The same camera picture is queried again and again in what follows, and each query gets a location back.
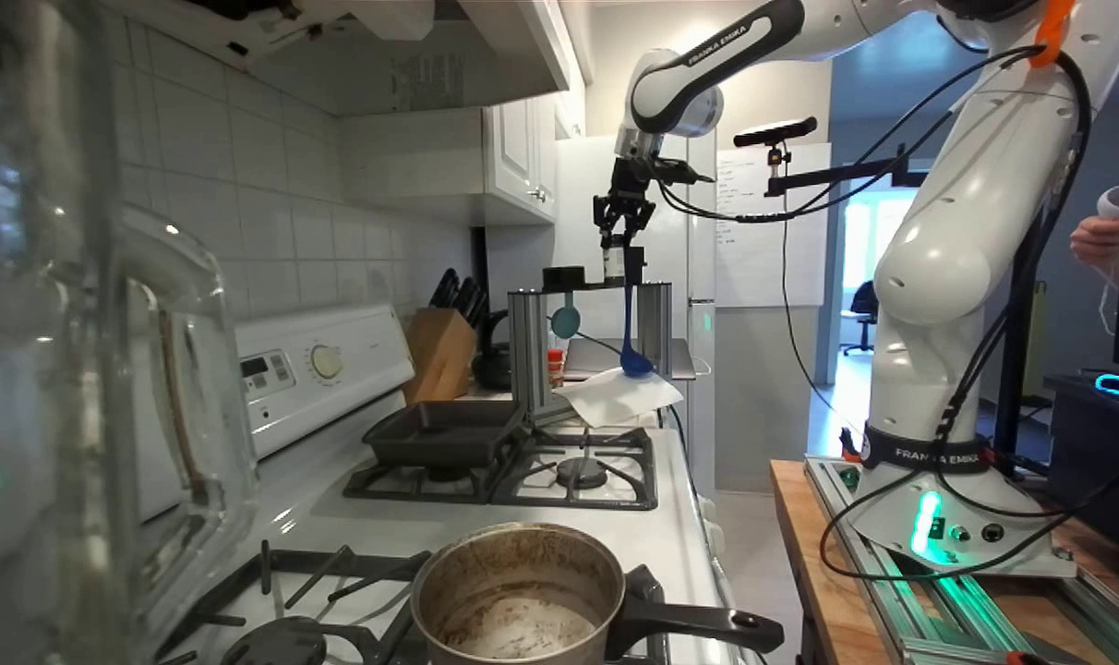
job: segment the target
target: robotic arm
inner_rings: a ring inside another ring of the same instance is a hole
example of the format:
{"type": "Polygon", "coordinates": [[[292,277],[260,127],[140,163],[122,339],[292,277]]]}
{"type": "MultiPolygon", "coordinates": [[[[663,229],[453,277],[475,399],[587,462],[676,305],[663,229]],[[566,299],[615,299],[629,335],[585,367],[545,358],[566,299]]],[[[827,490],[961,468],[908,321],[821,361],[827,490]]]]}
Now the robotic arm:
{"type": "MultiPolygon", "coordinates": [[[[733,71],[767,55],[848,49],[908,12],[939,12],[949,28],[990,53],[1028,49],[1039,44],[1049,4],[1060,0],[767,0],[688,55],[639,62],[612,188],[596,201],[601,248],[629,248],[646,225],[653,206],[641,195],[662,177],[662,136],[709,133],[720,118],[713,86],[733,71]]],[[[1060,49],[1079,62],[1098,110],[1119,75],[1119,0],[1067,4],[1076,9],[1060,49]]],[[[865,507],[848,520],[865,538],[927,570],[1072,576],[1049,538],[998,563],[1044,520],[977,462],[976,389],[956,422],[945,405],[982,339],[985,296],[1009,272],[1044,191],[1063,177],[1076,127],[1079,105],[1055,65],[1031,58],[985,65],[874,272],[879,353],[865,424],[873,462],[855,485],[865,507]]]]}

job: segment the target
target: pot handle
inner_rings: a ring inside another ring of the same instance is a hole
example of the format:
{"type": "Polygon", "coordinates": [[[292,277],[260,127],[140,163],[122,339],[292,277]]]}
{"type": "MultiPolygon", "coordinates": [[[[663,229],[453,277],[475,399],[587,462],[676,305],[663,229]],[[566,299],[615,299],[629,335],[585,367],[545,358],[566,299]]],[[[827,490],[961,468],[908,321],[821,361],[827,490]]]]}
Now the pot handle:
{"type": "Polygon", "coordinates": [[[620,660],[639,640],[653,632],[704,637],[757,653],[767,653],[784,644],[779,619],[745,608],[663,606],[663,602],[629,599],[615,619],[609,623],[605,656],[620,660]]]}

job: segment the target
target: stove knob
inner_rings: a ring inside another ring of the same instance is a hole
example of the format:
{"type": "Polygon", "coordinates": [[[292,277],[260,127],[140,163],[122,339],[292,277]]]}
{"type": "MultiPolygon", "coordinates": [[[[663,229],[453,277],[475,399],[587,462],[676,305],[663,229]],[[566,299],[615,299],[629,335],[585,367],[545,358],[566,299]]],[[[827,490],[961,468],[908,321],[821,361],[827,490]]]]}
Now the stove knob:
{"type": "Polygon", "coordinates": [[[314,372],[317,381],[337,381],[337,376],[344,372],[338,347],[314,345],[314,347],[309,347],[309,372],[314,372]]]}

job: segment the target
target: range hood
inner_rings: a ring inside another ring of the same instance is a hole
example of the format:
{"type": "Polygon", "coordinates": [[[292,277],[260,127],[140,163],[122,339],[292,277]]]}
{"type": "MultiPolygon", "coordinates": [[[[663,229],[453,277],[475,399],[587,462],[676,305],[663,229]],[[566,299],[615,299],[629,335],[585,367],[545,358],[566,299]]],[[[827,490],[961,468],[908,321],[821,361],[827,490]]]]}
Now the range hood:
{"type": "Polygon", "coordinates": [[[487,106],[570,87],[555,0],[114,0],[326,113],[487,106]]]}

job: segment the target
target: metal pot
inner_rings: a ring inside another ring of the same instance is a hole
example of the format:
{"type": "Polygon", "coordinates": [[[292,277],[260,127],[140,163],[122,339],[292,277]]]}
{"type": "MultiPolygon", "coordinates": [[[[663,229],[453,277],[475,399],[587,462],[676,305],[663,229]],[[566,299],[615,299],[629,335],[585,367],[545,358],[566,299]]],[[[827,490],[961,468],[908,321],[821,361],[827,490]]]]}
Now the metal pot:
{"type": "Polygon", "coordinates": [[[431,665],[589,665],[650,632],[692,632],[777,650],[777,619],[629,599],[620,563],[587,531],[497,523],[438,551],[412,579],[411,612],[431,665]]]}

